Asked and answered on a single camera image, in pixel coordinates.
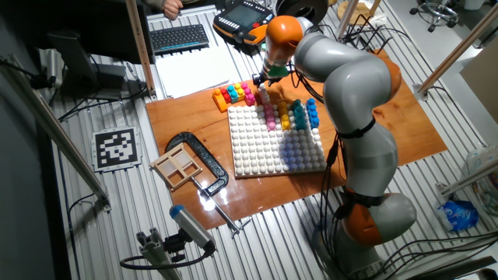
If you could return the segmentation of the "person's hand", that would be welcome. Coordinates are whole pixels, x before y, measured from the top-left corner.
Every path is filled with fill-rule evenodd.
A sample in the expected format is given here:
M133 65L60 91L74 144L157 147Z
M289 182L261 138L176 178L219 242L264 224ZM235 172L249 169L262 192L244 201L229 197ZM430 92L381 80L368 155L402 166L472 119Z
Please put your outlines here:
M161 10L165 17L175 20L183 7L184 5L181 0L164 0Z

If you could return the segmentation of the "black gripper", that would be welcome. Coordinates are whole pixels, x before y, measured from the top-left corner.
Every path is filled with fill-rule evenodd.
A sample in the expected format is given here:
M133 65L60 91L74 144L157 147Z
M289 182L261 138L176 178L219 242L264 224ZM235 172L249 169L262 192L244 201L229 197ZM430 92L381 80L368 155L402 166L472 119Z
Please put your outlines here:
M279 81L279 78L269 78L265 73L259 73L252 76L252 82L256 87L265 83L266 89L271 89L272 84Z

